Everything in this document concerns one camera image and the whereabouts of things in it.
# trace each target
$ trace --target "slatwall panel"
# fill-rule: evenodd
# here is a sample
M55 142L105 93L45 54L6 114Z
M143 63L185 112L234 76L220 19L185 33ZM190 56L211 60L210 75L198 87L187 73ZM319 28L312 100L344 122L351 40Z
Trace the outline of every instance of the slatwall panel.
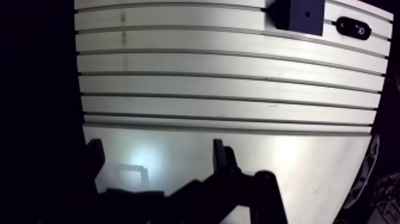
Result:
M289 223L333 222L370 140L393 15L327 1L314 36L277 30L260 10L271 2L75 0L85 138L107 158L99 191L171 194L212 173L221 138L245 173L276 174ZM340 16L373 35L340 35Z
M262 7L257 1L182 3L76 1L83 9L75 23L87 116L130 124L137 117L181 126L204 120L214 128L236 122L231 127L246 129L248 122L249 129L283 123L287 130L370 130L388 63L390 42L379 37L390 37L387 20L326 2L325 19L366 20L378 35L359 41L328 23L322 36L277 30L254 10Z

